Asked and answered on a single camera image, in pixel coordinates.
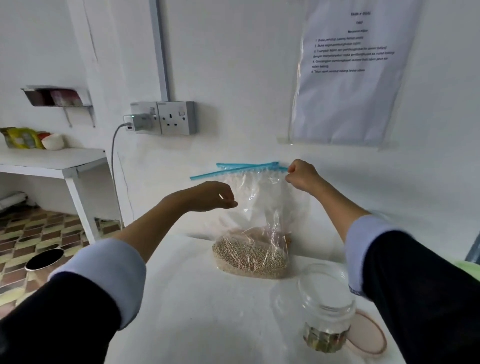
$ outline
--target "floor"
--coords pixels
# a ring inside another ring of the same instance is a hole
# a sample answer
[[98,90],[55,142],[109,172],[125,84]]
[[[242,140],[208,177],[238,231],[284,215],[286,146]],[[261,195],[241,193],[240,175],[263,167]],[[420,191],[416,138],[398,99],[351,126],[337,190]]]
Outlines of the floor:
[[[100,235],[120,229],[116,220],[96,219]],[[38,253],[60,247],[72,257],[88,245],[77,215],[21,206],[0,214],[0,318],[6,316],[38,284],[25,271],[26,262]]]

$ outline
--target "double wall socket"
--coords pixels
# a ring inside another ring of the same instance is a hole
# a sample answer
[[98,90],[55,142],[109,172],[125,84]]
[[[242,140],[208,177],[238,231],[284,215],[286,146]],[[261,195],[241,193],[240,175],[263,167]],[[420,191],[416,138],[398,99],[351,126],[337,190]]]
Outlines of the double wall socket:
[[138,134],[191,135],[197,132],[193,101],[142,101],[131,104],[131,108],[133,115],[152,115],[152,129],[137,131]]

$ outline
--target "green object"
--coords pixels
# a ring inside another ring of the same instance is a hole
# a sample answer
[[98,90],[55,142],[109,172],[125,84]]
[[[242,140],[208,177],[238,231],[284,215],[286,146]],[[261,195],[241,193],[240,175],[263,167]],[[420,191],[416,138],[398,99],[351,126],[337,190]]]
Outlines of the green object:
[[480,280],[480,266],[478,264],[466,262],[465,260],[459,260],[454,262],[454,265],[459,267],[461,270],[466,271],[476,280]]

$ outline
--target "instruction sheet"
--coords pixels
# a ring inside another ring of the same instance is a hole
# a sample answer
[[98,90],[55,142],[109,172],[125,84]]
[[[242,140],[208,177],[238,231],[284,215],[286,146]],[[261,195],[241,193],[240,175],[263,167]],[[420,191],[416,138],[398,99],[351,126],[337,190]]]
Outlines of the instruction sheet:
[[307,0],[290,139],[382,143],[422,0]]

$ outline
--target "black sleeve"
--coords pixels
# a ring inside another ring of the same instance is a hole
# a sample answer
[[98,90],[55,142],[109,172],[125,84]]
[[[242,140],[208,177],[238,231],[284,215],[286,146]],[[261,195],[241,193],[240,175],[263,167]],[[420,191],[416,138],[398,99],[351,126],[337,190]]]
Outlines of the black sleeve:
[[407,234],[387,232],[372,243],[363,290],[408,364],[478,359],[480,282]]
[[119,327],[105,291],[58,273],[0,321],[0,363],[103,363]]

